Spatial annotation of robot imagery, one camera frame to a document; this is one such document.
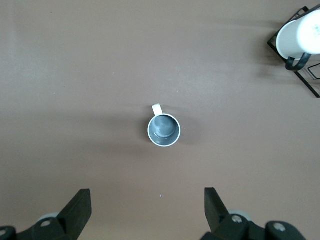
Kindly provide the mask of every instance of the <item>beige surface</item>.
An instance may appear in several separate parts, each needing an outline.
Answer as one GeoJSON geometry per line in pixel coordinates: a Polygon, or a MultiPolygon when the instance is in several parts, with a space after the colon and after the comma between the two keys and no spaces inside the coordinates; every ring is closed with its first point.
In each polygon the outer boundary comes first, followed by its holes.
{"type": "Polygon", "coordinates": [[[266,45],[317,1],[0,1],[0,226],[90,188],[80,239],[197,240],[204,188],[320,236],[320,102],[266,45]],[[151,105],[181,138],[152,144],[151,105]]]}

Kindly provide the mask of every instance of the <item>mug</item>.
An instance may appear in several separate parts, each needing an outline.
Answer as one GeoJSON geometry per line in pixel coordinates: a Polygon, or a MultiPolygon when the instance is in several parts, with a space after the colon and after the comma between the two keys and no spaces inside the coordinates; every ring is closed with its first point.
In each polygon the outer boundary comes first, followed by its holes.
{"type": "Polygon", "coordinates": [[[178,120],[167,113],[163,113],[160,104],[152,106],[154,117],[148,125],[150,140],[157,146],[169,147],[175,144],[181,134],[178,120]]]}
{"type": "Polygon", "coordinates": [[[286,59],[285,68],[299,71],[311,55],[320,54],[320,10],[288,22],[276,37],[276,49],[286,59]]]}

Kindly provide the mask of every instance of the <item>mug rack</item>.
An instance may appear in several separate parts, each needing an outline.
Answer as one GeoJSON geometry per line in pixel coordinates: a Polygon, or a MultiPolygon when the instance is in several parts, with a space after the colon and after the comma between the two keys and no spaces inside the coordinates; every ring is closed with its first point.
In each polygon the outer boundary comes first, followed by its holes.
{"type": "MultiPolygon", "coordinates": [[[[303,8],[301,8],[299,11],[297,11],[283,26],[285,26],[287,23],[293,21],[293,20],[297,20],[302,18],[303,16],[318,10],[320,8],[320,4],[315,6],[312,9],[307,8],[306,6],[304,6],[303,8]]],[[[276,40],[277,40],[277,36],[280,32],[280,30],[283,28],[283,26],[270,38],[270,40],[267,42],[269,47],[272,48],[272,50],[286,63],[287,59],[283,58],[276,47],[276,40]]],[[[313,68],[320,68],[320,63],[309,66],[307,68],[307,71],[310,73],[310,75],[315,79],[315,80],[320,80],[319,76],[316,76],[316,74],[312,71],[313,68]]],[[[314,96],[316,98],[320,98],[319,93],[309,84],[309,82],[306,80],[305,77],[303,77],[298,71],[294,71],[294,74],[304,83],[304,85],[306,85],[306,87],[314,94],[314,96]]]]}

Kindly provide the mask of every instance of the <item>bolt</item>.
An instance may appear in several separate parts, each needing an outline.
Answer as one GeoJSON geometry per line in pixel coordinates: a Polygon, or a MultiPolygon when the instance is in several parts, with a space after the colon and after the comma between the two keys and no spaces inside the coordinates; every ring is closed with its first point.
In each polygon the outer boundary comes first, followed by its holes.
{"type": "Polygon", "coordinates": [[[6,235],[6,233],[7,233],[7,230],[1,230],[0,231],[0,237],[3,236],[3,235],[6,235]]]}
{"type": "Polygon", "coordinates": [[[285,226],[283,226],[279,222],[276,222],[275,224],[273,224],[273,227],[280,232],[284,232],[286,230],[285,226]]]}
{"type": "Polygon", "coordinates": [[[242,223],[241,217],[239,217],[239,216],[237,216],[237,215],[234,215],[234,216],[232,217],[232,221],[234,221],[235,223],[238,223],[238,224],[242,223]]]}
{"type": "Polygon", "coordinates": [[[43,223],[41,223],[41,227],[43,228],[43,227],[46,227],[46,226],[49,226],[50,225],[50,221],[49,220],[47,220],[47,221],[44,221],[43,223]]]}

